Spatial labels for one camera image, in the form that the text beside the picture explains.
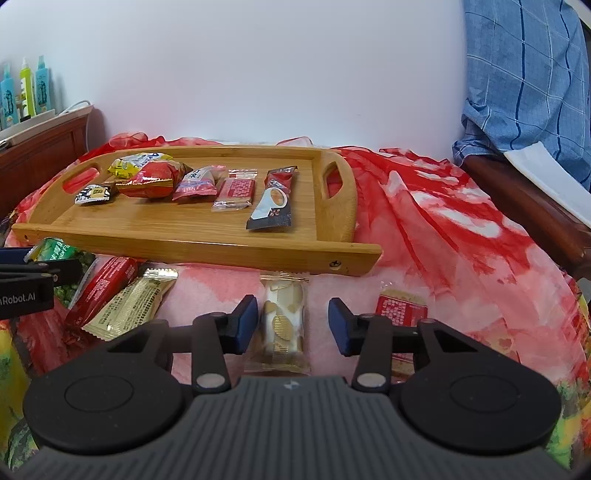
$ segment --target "snack package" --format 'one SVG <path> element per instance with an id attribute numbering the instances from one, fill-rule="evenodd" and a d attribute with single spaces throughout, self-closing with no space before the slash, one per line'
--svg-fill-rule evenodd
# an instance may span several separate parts
<path id="1" fill-rule="evenodd" d="M 80 339 L 77 335 L 79 329 L 94 318 L 101 308 L 126 287 L 137 274 L 138 264 L 133 258 L 110 258 L 68 312 L 65 319 L 67 332 L 64 342 L 76 343 Z"/>
<path id="2" fill-rule="evenodd" d="M 262 274 L 261 281 L 265 303 L 245 371 L 309 374 L 304 353 L 304 286 L 308 280 L 281 272 Z"/>
<path id="3" fill-rule="evenodd" d="M 166 153 L 138 153 L 117 158 L 109 167 L 109 172 L 120 179 L 134 177 L 146 163 L 152 160 L 172 160 Z"/>
<path id="4" fill-rule="evenodd" d="M 208 165 L 187 173 L 174 191 L 173 200 L 197 195 L 216 195 L 216 182 L 225 168 L 223 165 Z"/>
<path id="5" fill-rule="evenodd" d="M 265 191 L 246 222 L 247 230 L 291 225 L 291 182 L 296 172 L 296 166 L 267 172 Z"/>
<path id="6" fill-rule="evenodd" d="M 419 320 L 427 318 L 425 301 L 410 293 L 385 287 L 378 297 L 375 313 L 392 320 L 392 325 L 416 326 Z M 406 379 L 414 373 L 413 355 L 411 353 L 392 354 L 392 375 Z"/>
<path id="7" fill-rule="evenodd" d="M 252 205 L 252 197 L 255 193 L 256 169 L 228 170 L 228 177 L 223 179 L 219 186 L 216 201 L 213 202 L 212 211 L 240 210 Z"/>
<path id="8" fill-rule="evenodd" d="M 177 277 L 178 272 L 171 268 L 147 268 L 82 329 L 109 341 L 150 321 Z"/>
<path id="9" fill-rule="evenodd" d="M 169 196 L 187 173 L 188 167 L 174 160 L 151 160 L 130 181 L 119 183 L 123 195 L 158 199 Z"/>
<path id="10" fill-rule="evenodd" d="M 75 296 L 79 293 L 78 289 L 84 285 L 86 276 L 91 265 L 96 260 L 94 254 L 66 245 L 58 238 L 46 238 L 39 242 L 36 246 L 31 248 L 29 253 L 25 256 L 25 262 L 42 262 L 44 260 L 68 260 L 76 258 L 82 265 L 84 277 L 78 283 L 71 285 L 62 285 L 55 287 L 53 293 L 60 300 L 64 307 L 68 308 L 73 303 Z"/>
<path id="11" fill-rule="evenodd" d="M 84 187 L 76 198 L 74 199 L 74 203 L 76 205 L 85 205 L 90 203 L 103 203 L 108 202 L 113 198 L 115 195 L 112 194 L 111 187 L 103 186 L 103 185 L 87 185 Z"/>

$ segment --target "bolt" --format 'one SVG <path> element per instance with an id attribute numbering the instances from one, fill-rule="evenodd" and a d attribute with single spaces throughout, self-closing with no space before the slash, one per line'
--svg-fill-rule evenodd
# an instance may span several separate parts
<path id="1" fill-rule="evenodd" d="M 379 388 L 385 385 L 386 377 L 375 372 L 369 372 L 358 376 L 357 383 L 365 388 Z"/>
<path id="2" fill-rule="evenodd" d="M 220 374 L 199 375 L 196 381 L 201 388 L 218 388 L 226 383 L 226 379 Z"/>

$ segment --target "cracker packet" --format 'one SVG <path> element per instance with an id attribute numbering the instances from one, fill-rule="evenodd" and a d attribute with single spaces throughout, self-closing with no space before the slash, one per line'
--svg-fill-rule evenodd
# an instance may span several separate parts
<path id="1" fill-rule="evenodd" d="M 129 180 L 135 176 L 146 163 L 152 160 L 172 160 L 166 153 L 137 153 L 117 158 L 109 167 L 109 172 L 119 179 Z"/>
<path id="2" fill-rule="evenodd" d="M 217 198 L 213 202 L 212 212 L 223 210 L 241 210 L 252 206 L 255 193 L 255 168 L 231 168 L 228 176 L 218 184 Z"/>
<path id="3" fill-rule="evenodd" d="M 177 277 L 178 271 L 172 268 L 147 268 L 82 329 L 109 341 L 152 320 Z"/>
<path id="4" fill-rule="evenodd" d="M 304 342 L 308 279 L 274 272 L 261 274 L 261 282 L 265 286 L 265 303 L 245 372 L 308 375 L 310 364 Z"/>
<path id="5" fill-rule="evenodd" d="M 378 297 L 375 313 L 392 321 L 392 325 L 416 326 L 419 320 L 427 318 L 427 305 L 418 295 L 384 286 Z M 392 354 L 392 376 L 405 380 L 414 373 L 411 353 Z"/>

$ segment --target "white wall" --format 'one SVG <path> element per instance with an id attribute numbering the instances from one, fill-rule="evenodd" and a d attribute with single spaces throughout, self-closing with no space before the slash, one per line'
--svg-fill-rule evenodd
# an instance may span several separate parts
<path id="1" fill-rule="evenodd" d="M 9 0 L 0 24 L 0 61 L 45 54 L 61 107 L 91 100 L 107 135 L 443 158 L 462 132 L 462 0 Z"/>

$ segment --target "yellow snack package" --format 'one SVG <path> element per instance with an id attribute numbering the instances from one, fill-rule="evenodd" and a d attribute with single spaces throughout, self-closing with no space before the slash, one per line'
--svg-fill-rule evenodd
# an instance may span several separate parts
<path id="1" fill-rule="evenodd" d="M 109 172 L 119 179 L 129 180 L 135 177 L 143 166 L 152 160 L 172 160 L 172 156 L 166 153 L 137 153 L 117 158 L 109 167 Z"/>
<path id="2" fill-rule="evenodd" d="M 172 268 L 147 268 L 121 290 L 82 329 L 101 340 L 112 340 L 151 320 L 164 294 L 178 277 Z"/>

